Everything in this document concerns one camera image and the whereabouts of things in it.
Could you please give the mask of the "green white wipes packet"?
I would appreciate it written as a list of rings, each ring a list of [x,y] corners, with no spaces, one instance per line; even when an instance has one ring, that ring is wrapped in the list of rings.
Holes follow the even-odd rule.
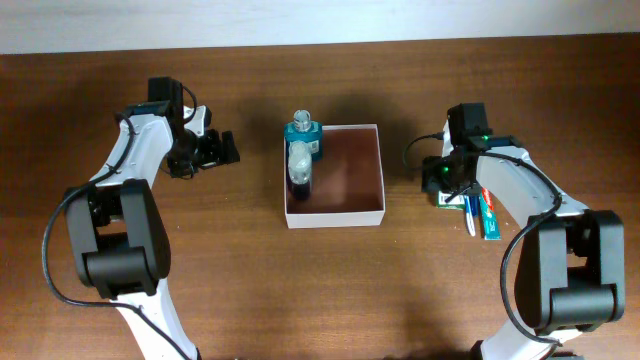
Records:
[[[463,195],[439,191],[436,195],[436,206],[448,210],[464,210],[466,208]]]

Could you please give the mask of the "purple foaming soap pump bottle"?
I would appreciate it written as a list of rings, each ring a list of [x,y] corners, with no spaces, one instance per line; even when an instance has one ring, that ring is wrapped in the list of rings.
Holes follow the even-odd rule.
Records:
[[[290,143],[287,160],[289,188],[297,201],[306,201],[311,195],[312,156],[307,143]]]

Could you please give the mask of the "blue Listerine mouthwash bottle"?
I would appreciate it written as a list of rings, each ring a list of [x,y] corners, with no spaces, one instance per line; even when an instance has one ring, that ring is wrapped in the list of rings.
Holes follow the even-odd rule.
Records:
[[[293,120],[284,126],[284,138],[287,144],[302,141],[310,148],[313,162],[319,161],[323,155],[323,126],[313,121],[307,110],[294,112]]]

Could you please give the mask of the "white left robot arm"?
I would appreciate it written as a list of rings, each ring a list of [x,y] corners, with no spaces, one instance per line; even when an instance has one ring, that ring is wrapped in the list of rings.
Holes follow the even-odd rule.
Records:
[[[120,133],[88,183],[70,188],[64,215],[76,272],[97,308],[115,308],[147,359],[198,359],[171,299],[169,237],[152,194],[162,166],[171,177],[238,161],[233,135],[211,128],[204,105],[155,100],[115,117]]]

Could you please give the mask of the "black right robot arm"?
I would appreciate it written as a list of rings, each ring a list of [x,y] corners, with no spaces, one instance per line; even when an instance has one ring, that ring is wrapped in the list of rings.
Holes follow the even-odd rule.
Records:
[[[624,225],[551,181],[511,137],[444,141],[422,168],[454,196],[488,190],[520,230],[500,265],[504,325],[471,349],[474,359],[552,359],[567,341],[619,320],[625,310]]]

